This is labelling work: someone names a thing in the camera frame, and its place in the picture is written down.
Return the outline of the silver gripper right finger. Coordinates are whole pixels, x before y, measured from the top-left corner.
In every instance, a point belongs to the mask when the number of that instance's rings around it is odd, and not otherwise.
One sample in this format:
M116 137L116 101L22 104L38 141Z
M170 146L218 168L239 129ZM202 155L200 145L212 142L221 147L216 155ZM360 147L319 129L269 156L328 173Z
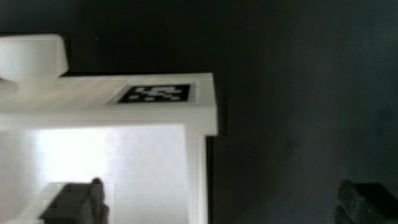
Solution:
M398 198L381 183L345 180L338 200L335 224L398 224Z

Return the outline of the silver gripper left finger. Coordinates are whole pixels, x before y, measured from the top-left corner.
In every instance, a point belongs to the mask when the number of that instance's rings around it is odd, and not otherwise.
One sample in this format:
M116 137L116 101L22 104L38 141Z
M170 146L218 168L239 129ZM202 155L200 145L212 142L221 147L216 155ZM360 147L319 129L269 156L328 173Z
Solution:
M100 178L90 183L68 183L42 213L45 224L109 224L106 185Z

